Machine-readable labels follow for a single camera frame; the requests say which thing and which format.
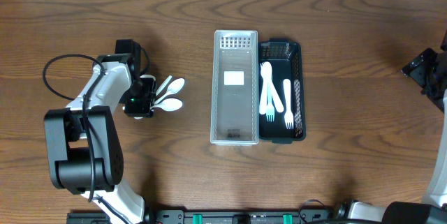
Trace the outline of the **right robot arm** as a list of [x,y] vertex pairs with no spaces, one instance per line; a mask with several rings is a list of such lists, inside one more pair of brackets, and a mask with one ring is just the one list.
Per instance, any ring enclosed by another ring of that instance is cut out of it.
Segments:
[[343,202],[324,223],[446,224],[446,38],[439,50],[425,48],[401,72],[442,114],[434,167],[424,193],[418,202],[396,200],[384,207],[359,200]]

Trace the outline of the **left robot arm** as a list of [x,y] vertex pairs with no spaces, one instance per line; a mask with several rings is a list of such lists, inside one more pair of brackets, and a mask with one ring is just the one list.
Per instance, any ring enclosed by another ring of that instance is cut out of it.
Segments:
[[155,223],[145,199],[124,176],[124,157],[113,114],[154,114],[156,79],[141,66],[148,54],[132,39],[117,40],[112,54],[93,59],[92,76],[66,107],[44,116],[50,180],[97,204],[111,223]]

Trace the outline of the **white spoon handle up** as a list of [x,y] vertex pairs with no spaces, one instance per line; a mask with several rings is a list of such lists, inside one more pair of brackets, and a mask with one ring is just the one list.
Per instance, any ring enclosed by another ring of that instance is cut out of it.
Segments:
[[132,117],[135,119],[152,117],[154,111],[151,107],[172,78],[172,75],[169,75],[160,85],[153,79],[140,79],[142,82],[141,90],[131,98]]

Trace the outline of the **white fork short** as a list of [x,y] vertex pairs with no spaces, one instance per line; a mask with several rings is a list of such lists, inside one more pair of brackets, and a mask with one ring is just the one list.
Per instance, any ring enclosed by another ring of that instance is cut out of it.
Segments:
[[293,122],[293,113],[291,110],[291,81],[289,79],[283,80],[283,88],[286,102],[286,112],[284,114],[284,122],[288,130],[293,130],[294,122]]

